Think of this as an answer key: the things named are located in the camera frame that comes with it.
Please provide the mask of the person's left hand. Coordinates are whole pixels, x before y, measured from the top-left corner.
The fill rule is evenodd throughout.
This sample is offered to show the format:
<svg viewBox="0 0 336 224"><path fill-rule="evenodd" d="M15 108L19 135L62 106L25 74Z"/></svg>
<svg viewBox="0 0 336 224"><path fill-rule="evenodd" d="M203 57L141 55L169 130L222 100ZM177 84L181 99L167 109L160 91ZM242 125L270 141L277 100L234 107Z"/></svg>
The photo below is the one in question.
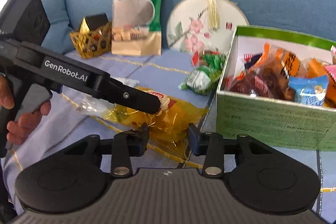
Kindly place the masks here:
<svg viewBox="0 0 336 224"><path fill-rule="evenodd" d="M14 98L7 79L3 75L1 75L1 106L8 110L14 107ZM50 110L51 102L46 101L39 110L22 114L17 122L9 121L7 124L7 140L12 144L22 145L34 129L38 127L43 116L49 115Z"/></svg>

